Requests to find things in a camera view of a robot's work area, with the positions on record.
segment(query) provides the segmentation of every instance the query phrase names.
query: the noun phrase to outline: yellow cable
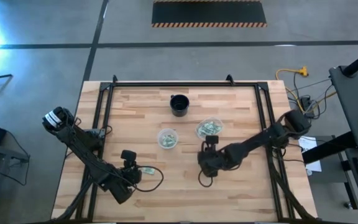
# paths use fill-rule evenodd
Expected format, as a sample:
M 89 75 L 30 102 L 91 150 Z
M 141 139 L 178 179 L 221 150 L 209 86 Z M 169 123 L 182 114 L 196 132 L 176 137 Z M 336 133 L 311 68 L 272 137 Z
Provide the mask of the yellow cable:
M 279 69 L 279 70 L 276 71 L 276 80 L 280 80 L 280 79 L 278 78 L 278 73 L 279 73 L 279 72 L 295 72 L 295 73 L 299 73 L 299 74 L 301 74 L 301 75 L 303 75 L 303 76 L 306 76 L 306 75 L 303 73 L 305 70 L 306 70 L 305 67 L 302 68 L 301 70 L 293 70 L 293 69 L 285 69 L 285 68 L 284 68 L 284 69 Z M 298 99 L 298 97 L 296 97 L 296 95 L 294 94 L 294 92 L 292 92 L 292 91 L 291 91 L 289 88 L 287 88 L 287 87 L 285 87 L 285 89 L 286 89 L 289 93 L 291 93 L 291 95 L 293 95 L 293 97 L 295 98 L 295 101 L 298 103 L 299 109 L 302 111 L 303 114 L 308 113 L 308 112 L 311 112 L 311 111 L 314 111 L 314 109 L 316 109 L 317 106 L 318 106 L 321 102 L 323 102 L 324 99 L 328 99 L 328 98 L 330 98 L 330 97 L 332 97 L 333 95 L 336 94 L 336 91 L 333 92 L 333 93 L 328 94 L 328 95 L 325 96 L 323 99 L 317 101 L 317 102 L 316 102 L 316 105 L 315 105 L 314 107 L 312 107 L 312 109 L 310 109 L 309 111 L 305 111 L 305 110 L 303 110 L 303 108 L 302 108 L 302 106 L 301 106 L 301 103 L 299 102 L 299 99 Z

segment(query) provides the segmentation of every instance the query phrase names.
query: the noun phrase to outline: black metal frame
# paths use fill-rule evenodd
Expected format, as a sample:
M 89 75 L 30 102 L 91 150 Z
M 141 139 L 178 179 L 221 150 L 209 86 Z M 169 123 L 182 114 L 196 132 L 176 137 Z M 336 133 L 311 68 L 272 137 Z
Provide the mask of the black metal frame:
M 98 128 L 98 122 L 99 122 L 99 115 L 101 111 L 101 104 L 103 101 L 103 95 L 105 91 L 108 91 L 108 98 L 106 102 L 106 109 L 104 112 L 104 118 L 103 118 L 103 125 L 101 128 L 105 128 L 108 125 L 108 119 L 109 119 L 109 112 L 110 107 L 112 103 L 112 94 L 115 87 L 145 87 L 145 86 L 243 86 L 243 87 L 253 87 L 255 90 L 255 97 L 257 100 L 257 107 L 259 112 L 259 118 L 260 118 L 260 126 L 262 129 L 267 128 L 266 120 L 265 120 L 265 113 L 262 106 L 262 98 L 260 92 L 262 91 L 265 95 L 266 104 L 267 104 L 267 110 L 268 110 L 268 116 L 270 123 L 275 122 L 274 113 L 273 113 L 273 107 L 272 102 L 270 99 L 270 93 L 269 93 L 269 87 L 267 82 L 243 82 L 243 83 L 236 83 L 232 79 L 230 75 L 227 76 L 226 81 L 221 82 L 117 82 L 116 76 L 113 76 L 112 82 L 102 82 L 99 87 L 99 95 L 98 100 L 95 108 L 95 114 L 93 119 L 93 125 L 92 128 Z M 269 167 L 269 172 L 271 169 L 275 169 L 274 163 L 273 163 L 273 155 L 272 155 L 272 148 L 270 146 L 265 147 L 266 155 L 267 155 L 267 165 Z M 104 151 L 104 141 L 103 141 L 103 147 L 98 151 L 98 157 L 103 157 L 103 151 Z M 288 179 L 287 179 L 287 173 L 285 171 L 285 166 L 283 163 L 282 154 L 281 152 L 277 153 L 278 157 L 278 166 L 280 168 L 280 175 L 283 179 L 283 181 L 288 185 Z M 85 182 L 89 179 L 89 170 L 85 168 L 81 188 L 84 186 Z M 283 220 L 283 211 L 280 203 L 280 195 L 277 188 L 277 182 L 272 177 L 272 174 L 270 173 L 270 180 L 272 185 L 272 192 L 273 192 L 273 199 L 275 204 L 275 210 L 277 213 L 277 220 L 280 222 L 280 220 Z M 64 223 L 81 223 L 81 222 L 87 222 L 91 223 L 93 221 L 93 215 L 94 215 L 94 208 L 96 204 L 96 192 L 97 192 L 97 185 L 93 185 L 91 196 L 89 200 L 89 208 L 88 208 L 88 214 L 86 218 L 83 217 L 83 206 L 84 201 L 82 201 L 78 204 L 76 208 L 76 215 L 75 219 L 72 220 L 65 220 Z M 295 213 L 293 206 L 289 202 L 289 200 L 286 198 L 287 203 L 287 210 L 288 210 L 288 216 L 290 219 L 295 220 Z

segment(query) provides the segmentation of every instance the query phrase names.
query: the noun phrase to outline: black cup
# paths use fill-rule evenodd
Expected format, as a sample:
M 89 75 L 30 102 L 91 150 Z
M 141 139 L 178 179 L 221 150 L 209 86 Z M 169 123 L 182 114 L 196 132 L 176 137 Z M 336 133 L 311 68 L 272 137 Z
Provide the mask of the black cup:
M 190 102 L 185 95 L 171 95 L 169 104 L 171 105 L 173 115 L 181 117 L 187 114 Z

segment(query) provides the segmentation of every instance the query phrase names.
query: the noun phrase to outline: white paper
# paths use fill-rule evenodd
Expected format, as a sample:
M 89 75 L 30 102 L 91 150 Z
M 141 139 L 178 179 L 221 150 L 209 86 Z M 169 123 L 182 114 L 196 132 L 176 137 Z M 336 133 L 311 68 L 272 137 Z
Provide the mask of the white paper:
M 316 138 L 314 138 L 314 137 L 302 136 L 301 138 L 299 138 L 298 141 L 299 141 L 299 146 L 304 149 L 304 151 L 302 153 L 317 146 Z M 321 172 L 320 161 L 316 161 L 316 162 L 307 164 L 306 169 Z

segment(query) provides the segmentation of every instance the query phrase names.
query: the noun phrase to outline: concrete floor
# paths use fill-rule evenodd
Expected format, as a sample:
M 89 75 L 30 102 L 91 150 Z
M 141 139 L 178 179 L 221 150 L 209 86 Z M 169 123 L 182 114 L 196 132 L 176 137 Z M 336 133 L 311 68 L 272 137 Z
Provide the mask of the concrete floor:
M 115 0 L 108 5 L 99 42 L 358 40 L 358 0 L 262 2 L 266 29 L 152 29 L 152 0 Z M 102 0 L 0 0 L 0 44 L 92 43 L 101 5 Z M 0 127 L 13 132 L 31 154 L 28 184 L 3 182 L 0 223 L 50 218 L 65 146 L 44 130 L 41 117 L 56 106 L 76 110 L 89 54 L 89 49 L 0 50 L 0 74 L 14 75 L 0 91 Z M 357 57 L 358 45 L 98 49 L 89 79 L 110 80 L 115 74 L 120 80 L 222 80 L 231 74 L 237 80 L 269 80 L 280 68 L 306 65 L 310 76 L 297 79 L 298 86 L 305 86 Z M 281 78 L 293 88 L 291 73 Z M 329 85 L 300 94 L 317 97 Z M 327 103 L 309 135 L 349 130 L 338 98 Z M 319 217 L 358 223 L 358 210 L 341 207 L 348 200 L 342 185 L 311 188 Z

